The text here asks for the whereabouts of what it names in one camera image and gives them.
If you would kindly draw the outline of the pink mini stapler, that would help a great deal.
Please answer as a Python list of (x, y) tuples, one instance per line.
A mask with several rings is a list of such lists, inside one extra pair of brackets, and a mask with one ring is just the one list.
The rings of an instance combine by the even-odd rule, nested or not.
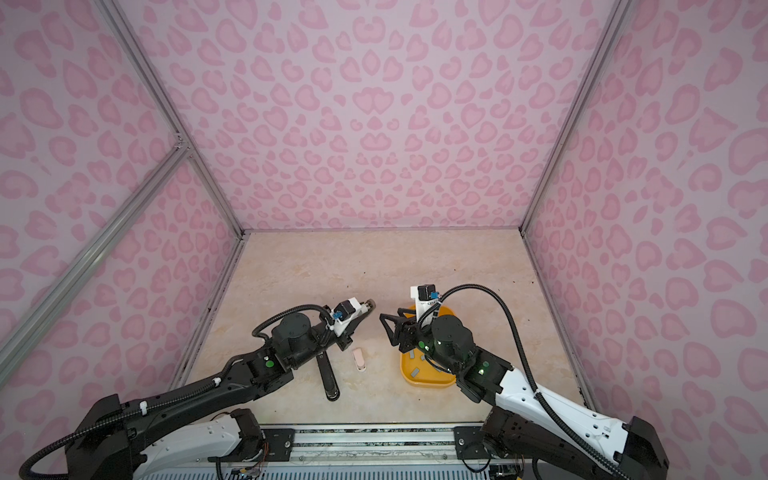
[(366, 370), (366, 362), (364, 353), (361, 348), (355, 348), (352, 351), (353, 359), (355, 362), (355, 366), (359, 372), (363, 372)]

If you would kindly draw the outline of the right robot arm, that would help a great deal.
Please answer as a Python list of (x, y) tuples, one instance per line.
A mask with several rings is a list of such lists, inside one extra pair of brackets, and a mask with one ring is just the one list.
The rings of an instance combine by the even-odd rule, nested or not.
[(421, 352), (453, 374), (471, 401), (490, 405), (481, 432), (492, 455), (539, 460), (581, 479), (666, 478), (670, 460), (649, 422), (625, 422), (533, 387), (522, 370), (477, 346), (453, 315), (426, 327), (413, 316), (383, 314), (380, 321), (394, 347)]

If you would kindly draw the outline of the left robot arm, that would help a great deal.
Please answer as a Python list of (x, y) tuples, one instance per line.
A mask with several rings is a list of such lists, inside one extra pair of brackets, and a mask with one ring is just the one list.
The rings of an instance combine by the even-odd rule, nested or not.
[(65, 443), (67, 477), (129, 479), (148, 464), (147, 448), (218, 411), (265, 397), (294, 378), (295, 370), (337, 346), (345, 350), (359, 324), (374, 310), (371, 300), (349, 299), (335, 308), (304, 304), (256, 326), (254, 350), (231, 357), (199, 381), (154, 396), (97, 400)]

